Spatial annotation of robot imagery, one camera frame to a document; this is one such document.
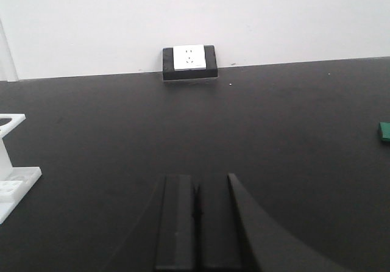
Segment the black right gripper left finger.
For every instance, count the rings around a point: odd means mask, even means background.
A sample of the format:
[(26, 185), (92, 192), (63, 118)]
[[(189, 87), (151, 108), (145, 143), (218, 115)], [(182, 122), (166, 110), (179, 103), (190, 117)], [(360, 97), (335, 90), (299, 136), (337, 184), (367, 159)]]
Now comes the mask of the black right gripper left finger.
[(194, 193), (191, 177), (165, 179), (155, 270), (194, 270)]

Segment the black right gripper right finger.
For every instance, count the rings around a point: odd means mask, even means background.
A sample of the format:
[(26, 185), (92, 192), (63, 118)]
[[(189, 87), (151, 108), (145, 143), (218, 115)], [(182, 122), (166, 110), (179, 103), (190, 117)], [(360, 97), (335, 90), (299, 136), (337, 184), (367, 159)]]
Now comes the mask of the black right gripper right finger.
[(237, 176), (200, 185), (202, 271), (347, 271), (278, 224)]

